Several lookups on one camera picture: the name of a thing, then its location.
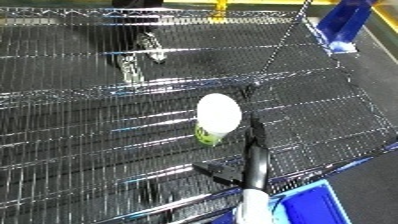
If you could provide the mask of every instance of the yellow object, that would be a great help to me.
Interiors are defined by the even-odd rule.
[[[217,0],[215,13],[209,18],[212,23],[225,22],[225,11],[227,10],[228,0]]]
[[[199,142],[209,146],[217,145],[217,143],[219,143],[222,139],[221,137],[210,134],[199,125],[195,126],[195,137],[199,140]]]

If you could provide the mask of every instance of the blue object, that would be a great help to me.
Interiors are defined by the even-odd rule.
[[[273,211],[275,224],[351,224],[326,180],[275,195],[268,207]],[[232,224],[233,212],[212,223]]]
[[[317,25],[333,53],[356,51],[352,41],[369,18],[377,0],[341,0]]]

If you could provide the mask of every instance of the green label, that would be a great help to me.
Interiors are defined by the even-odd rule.
[[[221,138],[210,134],[199,125],[195,126],[195,136],[203,144],[214,146],[220,142]]]

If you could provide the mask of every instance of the sneaker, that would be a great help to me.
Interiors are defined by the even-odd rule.
[[[117,63],[123,73],[123,79],[127,84],[142,83],[144,76],[138,67],[137,56],[135,54],[118,55]]]
[[[160,64],[166,61],[167,56],[164,52],[155,51],[162,50],[162,45],[160,45],[155,34],[152,32],[139,33],[137,35],[137,45],[144,50],[154,50],[153,52],[149,52],[148,56],[156,63]]]

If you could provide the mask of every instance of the chrome wire shelf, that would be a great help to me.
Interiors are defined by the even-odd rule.
[[[193,162],[241,167],[252,112],[269,130],[271,190],[371,155],[396,137],[297,12],[0,8],[2,223],[184,223],[236,205],[239,189]],[[129,23],[126,18],[157,17]],[[168,55],[129,48],[156,25]],[[136,53],[146,81],[123,82]],[[245,90],[258,83],[248,100]],[[241,126],[214,148],[193,137],[206,94],[233,97]]]

